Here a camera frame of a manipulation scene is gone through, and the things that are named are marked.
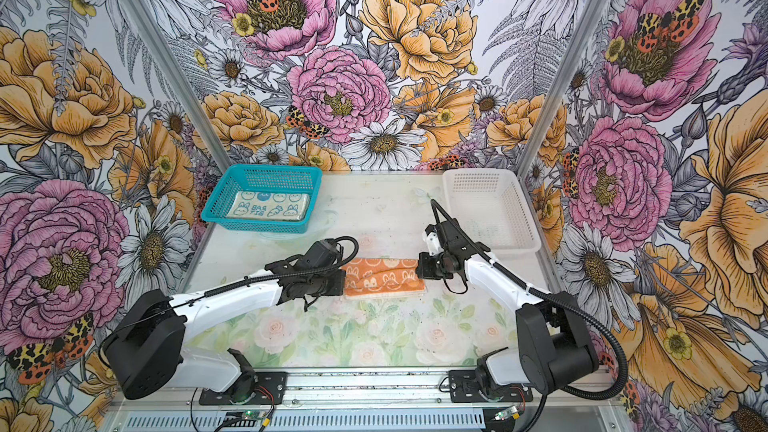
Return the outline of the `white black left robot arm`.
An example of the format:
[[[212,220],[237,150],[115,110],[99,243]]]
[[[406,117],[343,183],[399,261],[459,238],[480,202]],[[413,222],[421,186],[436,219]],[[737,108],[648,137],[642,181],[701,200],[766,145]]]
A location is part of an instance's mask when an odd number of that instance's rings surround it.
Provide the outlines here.
[[[344,266],[359,252],[350,236],[314,242],[307,252],[265,265],[237,281],[169,296],[143,293],[101,351],[128,400],[163,388],[197,388],[245,403],[258,389],[257,373],[243,352],[223,354],[191,347],[202,332],[258,309],[293,300],[306,307],[344,293]]]

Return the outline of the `teal plastic basket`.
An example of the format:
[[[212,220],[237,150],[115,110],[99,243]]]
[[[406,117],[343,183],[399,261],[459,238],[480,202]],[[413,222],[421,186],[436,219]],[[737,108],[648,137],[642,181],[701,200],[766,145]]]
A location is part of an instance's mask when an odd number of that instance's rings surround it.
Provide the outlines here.
[[[228,230],[302,234],[309,227],[323,172],[314,167],[229,167],[201,213]]]

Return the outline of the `aluminium corner post left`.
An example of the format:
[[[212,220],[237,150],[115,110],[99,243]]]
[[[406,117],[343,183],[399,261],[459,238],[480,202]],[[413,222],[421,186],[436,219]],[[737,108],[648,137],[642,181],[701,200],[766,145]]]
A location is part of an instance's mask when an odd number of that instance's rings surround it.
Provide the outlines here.
[[[163,36],[161,28],[155,22],[150,7],[145,3],[145,0],[120,0],[120,2],[123,4],[124,12],[134,21],[138,35],[153,55],[176,98],[189,114],[196,131],[217,167],[221,172],[225,172],[232,165],[232,161],[214,132],[198,97]]]

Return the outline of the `cream towel blue swirls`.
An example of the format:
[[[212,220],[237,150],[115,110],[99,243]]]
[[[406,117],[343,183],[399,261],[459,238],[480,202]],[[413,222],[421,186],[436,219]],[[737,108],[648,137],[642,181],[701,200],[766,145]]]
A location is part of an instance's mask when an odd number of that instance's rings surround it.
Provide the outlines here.
[[[257,221],[301,221],[309,208],[310,195],[241,191],[226,217]]]

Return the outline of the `white plastic laundry basket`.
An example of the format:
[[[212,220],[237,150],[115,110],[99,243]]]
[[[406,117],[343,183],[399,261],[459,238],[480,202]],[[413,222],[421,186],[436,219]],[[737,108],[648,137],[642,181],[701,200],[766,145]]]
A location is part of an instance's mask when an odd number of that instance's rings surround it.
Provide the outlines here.
[[[442,181],[445,209],[471,238],[501,254],[540,250],[541,238],[515,173],[456,169],[444,172]]]

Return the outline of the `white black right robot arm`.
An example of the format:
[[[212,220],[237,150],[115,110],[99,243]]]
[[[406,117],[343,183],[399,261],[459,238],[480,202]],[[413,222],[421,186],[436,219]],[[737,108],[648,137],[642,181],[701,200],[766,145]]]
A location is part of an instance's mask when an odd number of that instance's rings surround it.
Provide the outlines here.
[[[489,247],[471,241],[454,219],[427,226],[423,239],[427,250],[419,254],[419,278],[458,276],[515,314],[517,345],[477,362],[476,381],[485,396],[496,399],[514,385],[530,385],[542,395],[561,390],[586,400],[610,397],[572,385],[595,372],[599,361],[584,314],[568,294],[552,295],[516,276]]]

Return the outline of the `orange and white towel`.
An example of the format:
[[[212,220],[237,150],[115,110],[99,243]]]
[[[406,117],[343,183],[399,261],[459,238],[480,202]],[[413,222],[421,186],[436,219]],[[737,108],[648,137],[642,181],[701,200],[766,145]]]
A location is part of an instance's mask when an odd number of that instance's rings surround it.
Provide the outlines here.
[[[351,299],[418,295],[426,291],[415,259],[359,258],[343,267],[344,296]]]

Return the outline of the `aluminium corner post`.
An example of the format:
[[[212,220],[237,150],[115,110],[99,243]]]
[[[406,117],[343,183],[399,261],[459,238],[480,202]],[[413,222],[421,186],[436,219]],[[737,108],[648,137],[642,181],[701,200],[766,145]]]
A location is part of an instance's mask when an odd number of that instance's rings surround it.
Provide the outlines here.
[[[176,98],[189,114],[196,131],[217,167],[221,172],[225,172],[232,165],[232,161],[214,132],[198,97],[163,36],[161,28],[155,22],[150,7],[145,3],[145,0],[120,0],[120,2],[123,4],[124,12],[134,21],[138,35],[153,55]]]
[[[533,127],[527,144],[522,149],[522,155],[515,170],[519,178],[526,176],[534,159],[537,157],[546,138],[547,130],[556,118],[570,78],[576,71],[580,57],[590,41],[604,10],[609,4],[610,0],[587,0],[584,12],[576,21],[572,39],[559,63],[554,81],[546,93],[539,120]]]

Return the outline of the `aluminium corner post right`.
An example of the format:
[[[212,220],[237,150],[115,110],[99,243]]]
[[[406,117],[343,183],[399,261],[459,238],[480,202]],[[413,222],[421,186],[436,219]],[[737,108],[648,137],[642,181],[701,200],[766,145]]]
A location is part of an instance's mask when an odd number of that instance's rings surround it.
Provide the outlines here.
[[[559,63],[554,81],[546,93],[539,120],[533,127],[527,144],[522,149],[522,155],[515,170],[519,178],[526,176],[534,159],[537,157],[546,138],[547,130],[556,118],[570,78],[576,71],[580,57],[590,41],[604,10],[609,4],[610,0],[587,0],[584,12],[576,21],[572,39]]]

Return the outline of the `aluminium front rail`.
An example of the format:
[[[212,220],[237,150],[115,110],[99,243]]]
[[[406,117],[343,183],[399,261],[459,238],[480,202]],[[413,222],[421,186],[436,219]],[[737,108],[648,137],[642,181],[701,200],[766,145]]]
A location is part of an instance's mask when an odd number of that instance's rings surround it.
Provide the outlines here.
[[[564,392],[543,410],[532,388],[513,400],[459,398],[454,376],[469,367],[288,368],[268,393],[235,405],[198,389],[167,388],[143,399],[119,396],[108,408],[105,431],[213,431],[238,418],[234,431],[519,431],[531,418],[536,431],[630,431],[618,399],[590,401]]]

